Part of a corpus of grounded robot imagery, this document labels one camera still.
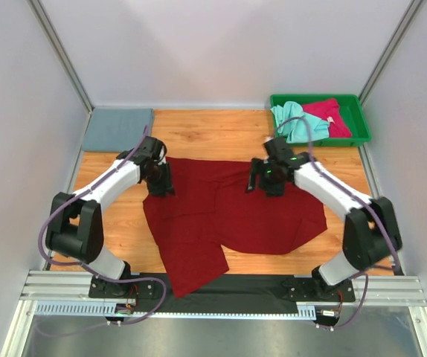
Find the green plastic basket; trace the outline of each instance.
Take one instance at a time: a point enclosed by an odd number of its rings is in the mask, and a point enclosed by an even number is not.
[[[339,111],[343,121],[349,127],[352,138],[328,138],[314,142],[316,147],[360,147],[363,143],[371,140],[369,127],[362,112],[361,103],[354,94],[273,94],[270,97],[272,107],[283,106],[292,101],[298,104],[320,102],[322,100],[335,98],[339,103]],[[275,117],[272,113],[273,126],[276,131]],[[305,144],[294,143],[292,147],[303,147]]]

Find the wood surface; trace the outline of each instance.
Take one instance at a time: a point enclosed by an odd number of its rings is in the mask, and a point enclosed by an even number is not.
[[[162,140],[168,156],[202,160],[250,161],[264,157],[262,143],[273,130],[265,110],[156,110],[152,136]],[[296,152],[306,148],[297,148]],[[116,153],[85,152],[75,189],[82,188],[104,172]],[[355,147],[318,147],[315,157],[342,181],[369,193],[367,180]],[[157,245],[147,226],[142,201],[145,183],[128,189],[103,215],[105,244],[132,271],[164,272]],[[243,254],[224,247],[232,274],[309,274],[341,250],[343,223],[325,208],[327,231],[286,255]],[[390,266],[388,260],[382,262]],[[77,267],[52,267],[73,270]],[[374,275],[392,274],[374,269]]]

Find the white backdrop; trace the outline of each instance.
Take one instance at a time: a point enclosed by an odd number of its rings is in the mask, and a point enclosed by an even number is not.
[[[427,2],[365,104],[370,151],[395,205],[408,274],[427,297]]]
[[[0,350],[86,119],[27,2],[0,0]]]
[[[42,0],[96,106],[359,94],[409,0]]]

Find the blue-gray mat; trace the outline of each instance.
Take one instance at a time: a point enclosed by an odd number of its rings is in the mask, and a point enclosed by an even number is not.
[[[96,108],[81,149],[91,152],[122,152],[136,146],[142,137],[144,126],[154,122],[152,109]]]

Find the red cloth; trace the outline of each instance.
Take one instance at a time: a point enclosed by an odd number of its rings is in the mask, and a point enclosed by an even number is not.
[[[302,107],[306,113],[330,122],[330,138],[350,138],[353,136],[339,114],[339,104],[335,98],[304,104]]]
[[[222,246],[287,254],[326,230],[323,205],[289,184],[282,197],[245,193],[249,162],[168,158],[176,196],[144,200],[177,298],[228,270]]]

